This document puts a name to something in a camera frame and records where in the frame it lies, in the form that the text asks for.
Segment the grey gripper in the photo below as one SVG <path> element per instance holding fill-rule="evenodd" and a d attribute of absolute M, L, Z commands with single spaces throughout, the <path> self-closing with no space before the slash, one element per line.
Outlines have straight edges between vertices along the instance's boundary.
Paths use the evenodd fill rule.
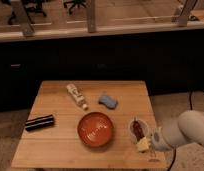
<path fill-rule="evenodd" d="M 161 140 L 161 128 L 156 128 L 151 133 L 151 146 L 156 151 L 162 151 L 162 140 Z M 137 142 L 137 150 L 139 152 L 145 152 L 150 148 L 150 143 L 146 137 L 142 138 Z"/>

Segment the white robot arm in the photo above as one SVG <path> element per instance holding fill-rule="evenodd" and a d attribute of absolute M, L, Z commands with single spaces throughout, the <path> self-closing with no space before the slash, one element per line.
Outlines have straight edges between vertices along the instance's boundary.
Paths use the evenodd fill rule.
<path fill-rule="evenodd" d="M 197 143 L 204 147 L 204 112 L 187 110 L 154 132 L 137 142 L 139 152 L 153 149 L 170 151 L 178 147 Z"/>

